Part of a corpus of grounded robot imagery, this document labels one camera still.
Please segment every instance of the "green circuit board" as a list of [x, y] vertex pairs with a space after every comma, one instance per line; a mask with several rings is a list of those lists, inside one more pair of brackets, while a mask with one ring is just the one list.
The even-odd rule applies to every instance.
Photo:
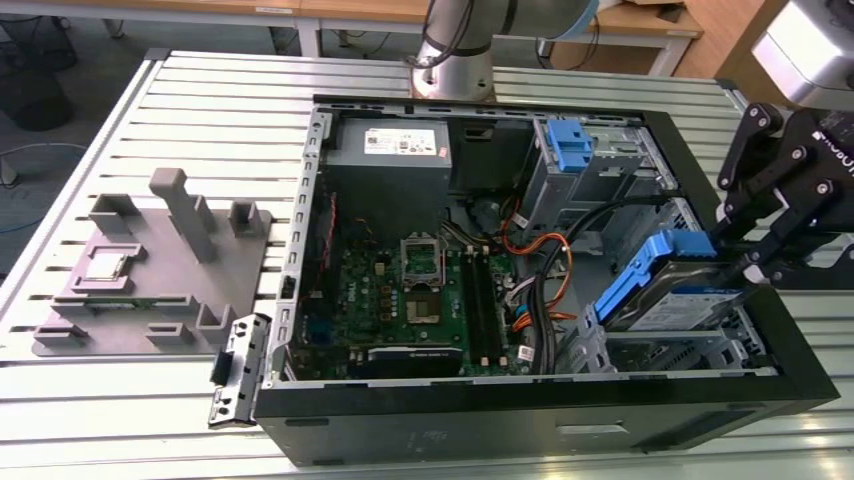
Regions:
[[[407, 251], [408, 268], [415, 273], [433, 273], [431, 251]], [[348, 250], [341, 260], [339, 277], [337, 308], [331, 322], [331, 337], [325, 348], [325, 361], [315, 359], [319, 372], [311, 376], [327, 379], [347, 379], [341, 366], [343, 356], [372, 347], [451, 347], [463, 351], [463, 376], [492, 376], [518, 374], [518, 366], [508, 355], [500, 362], [483, 365], [480, 359], [469, 358], [468, 326], [460, 262], [463, 252], [441, 252], [440, 269], [444, 271], [444, 286], [439, 292], [428, 288], [404, 291], [401, 286], [400, 250], [381, 252]], [[512, 275], [512, 260], [504, 255], [489, 258], [492, 289], [496, 302], [504, 278]], [[507, 353], [503, 318], [496, 318], [501, 345]]]

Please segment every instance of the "open computer tower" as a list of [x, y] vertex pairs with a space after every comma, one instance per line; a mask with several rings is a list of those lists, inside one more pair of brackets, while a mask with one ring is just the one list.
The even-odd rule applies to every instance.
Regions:
[[[235, 322], [209, 423], [263, 427], [297, 466], [686, 449], [838, 396], [772, 289], [707, 318], [602, 328], [584, 310], [718, 196], [667, 114], [317, 97], [276, 315]], [[501, 250], [624, 197], [550, 275], [554, 373]], [[235, 372], [235, 365], [243, 372]]]

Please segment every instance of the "orange wire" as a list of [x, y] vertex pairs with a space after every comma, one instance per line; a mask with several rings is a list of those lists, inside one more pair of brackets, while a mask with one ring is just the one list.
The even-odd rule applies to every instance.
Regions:
[[[507, 219], [504, 220], [504, 223], [501, 224], [501, 243], [504, 244], [504, 248], [507, 249], [507, 251], [515, 255], [530, 255], [531, 253], [534, 253], [536, 250], [540, 249], [543, 243], [546, 243], [548, 240], [555, 240], [560, 242], [560, 244], [563, 245], [563, 248], [566, 249], [566, 258], [567, 258], [566, 277], [563, 277], [563, 282], [560, 283], [560, 288], [558, 289], [558, 292], [555, 293], [554, 298], [546, 303], [546, 308], [551, 310], [552, 308], [555, 308], [555, 306], [560, 302], [560, 299], [563, 298], [563, 295], [566, 295], [566, 292], [570, 288], [570, 278], [572, 276], [572, 249], [570, 248], [570, 242], [567, 242], [563, 235], [555, 232], [544, 233], [543, 235], [536, 237], [534, 242], [531, 242], [531, 244], [527, 247], [516, 247], [515, 245], [510, 244], [510, 240], [507, 239], [507, 228], [510, 227], [510, 221], [512, 220], [514, 215], [519, 213], [519, 206], [520, 206], [520, 201], [516, 200], [516, 205], [514, 207], [512, 214], [507, 217]], [[548, 315], [552, 320], [574, 320], [575, 318], [578, 318], [575, 315], [571, 315], [568, 313], [560, 313], [560, 312], [550, 312]], [[526, 313], [519, 317], [519, 319], [512, 324], [514, 332], [518, 332], [530, 324], [531, 324], [531, 315]]]
[[[550, 312], [548, 313], [548, 318], [551, 318], [552, 320], [575, 320], [578, 318], [578, 316], [572, 315], [571, 313]], [[512, 331], [518, 332], [519, 330], [522, 330], [528, 325], [531, 325], [531, 315], [528, 313], [526, 313], [514, 322]]]

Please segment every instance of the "slotted metal table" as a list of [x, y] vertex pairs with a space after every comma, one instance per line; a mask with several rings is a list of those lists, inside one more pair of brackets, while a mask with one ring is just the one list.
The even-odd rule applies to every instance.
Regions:
[[[710, 178], [743, 100], [712, 81], [495, 69], [497, 101], [670, 113]], [[315, 472], [328, 478], [415, 475], [599, 480], [854, 478], [854, 297], [787, 293], [783, 301], [842, 398], [762, 421], [683, 453], [596, 455], [297, 470], [259, 428], [207, 430], [211, 358], [38, 358], [32, 331], [93, 231], [100, 193], [148, 190], [157, 167], [180, 167], [211, 208], [253, 199], [275, 224], [255, 310], [272, 314], [296, 170], [313, 94], [408, 96], [396, 63], [171, 52], [133, 76], [0, 289], [0, 477], [227, 477]], [[815, 256], [830, 264], [850, 239]]]

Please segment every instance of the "desk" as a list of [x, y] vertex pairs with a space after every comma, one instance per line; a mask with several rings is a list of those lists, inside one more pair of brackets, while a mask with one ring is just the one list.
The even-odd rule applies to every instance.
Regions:
[[[187, 23], [289, 27], [299, 31], [303, 55], [320, 57], [320, 31], [420, 33], [428, 0], [0, 0], [0, 12]], [[659, 48], [650, 75], [672, 75], [703, 29], [687, 14], [678, 23], [655, 9], [623, 4], [599, 14], [602, 45]], [[105, 22], [111, 35], [111, 23]], [[572, 39], [592, 40], [592, 28]]]
[[[247, 83], [233, 83], [235, 75]], [[495, 68], [495, 91], [503, 103], [667, 112], [714, 181], [740, 117], [732, 92], [714, 81]], [[273, 313], [267, 298], [279, 288], [301, 160], [301, 141], [288, 138], [308, 129], [313, 94], [407, 97], [407, 69], [392, 62], [177, 51], [143, 62], [0, 288], [0, 469], [16, 467], [2, 470], [4, 479], [297, 473], [257, 427], [207, 429], [208, 356], [44, 359], [29, 348], [32, 328], [49, 311], [45, 299], [65, 284], [95, 228], [85, 218], [93, 196], [127, 193], [139, 206], [161, 208], [147, 185], [163, 166], [184, 168], [187, 190], [207, 195], [211, 208], [248, 197], [272, 212], [255, 310]], [[280, 139], [259, 143], [259, 135]], [[818, 255], [840, 249], [834, 242]], [[843, 394], [808, 414], [763, 420], [686, 452], [305, 473], [423, 480], [854, 478], [846, 453], [854, 448], [854, 299], [846, 292], [783, 292], [780, 298]]]

